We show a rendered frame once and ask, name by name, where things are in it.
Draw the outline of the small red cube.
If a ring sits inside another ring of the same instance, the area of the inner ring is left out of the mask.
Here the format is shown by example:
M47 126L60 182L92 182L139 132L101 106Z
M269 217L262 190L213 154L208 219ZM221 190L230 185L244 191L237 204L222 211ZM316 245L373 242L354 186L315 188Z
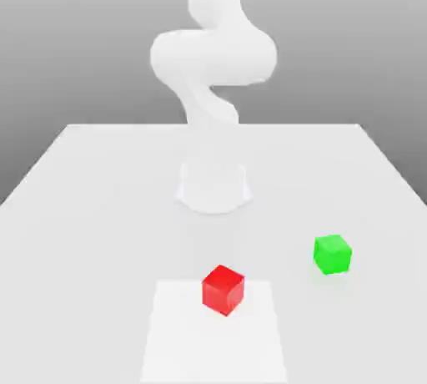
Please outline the small red cube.
M245 278L238 272L218 265L202 281L202 303L229 316L244 298Z

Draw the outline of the small green cube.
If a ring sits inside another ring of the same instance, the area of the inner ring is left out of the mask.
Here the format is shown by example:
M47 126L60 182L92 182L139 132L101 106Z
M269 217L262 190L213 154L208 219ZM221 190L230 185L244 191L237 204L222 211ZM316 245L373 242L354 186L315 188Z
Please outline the small green cube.
M324 275L347 272L352 248L341 235L325 235L314 239L314 263Z

